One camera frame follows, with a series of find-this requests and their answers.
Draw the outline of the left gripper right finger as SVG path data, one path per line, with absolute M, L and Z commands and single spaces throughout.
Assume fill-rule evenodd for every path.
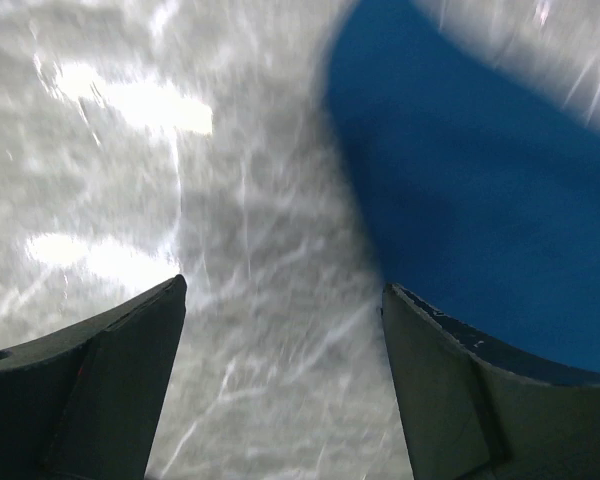
M 445 315 L 396 284 L 382 324 L 417 479 L 600 479 L 600 374 Z

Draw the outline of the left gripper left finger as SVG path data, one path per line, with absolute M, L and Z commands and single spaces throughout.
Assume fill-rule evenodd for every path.
M 177 275 L 0 350 L 0 479 L 141 479 L 185 318 Z

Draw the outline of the blue t shirt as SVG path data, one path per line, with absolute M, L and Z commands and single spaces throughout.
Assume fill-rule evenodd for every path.
M 325 101 L 384 279 L 600 373 L 600 135 L 408 1 L 361 1 Z

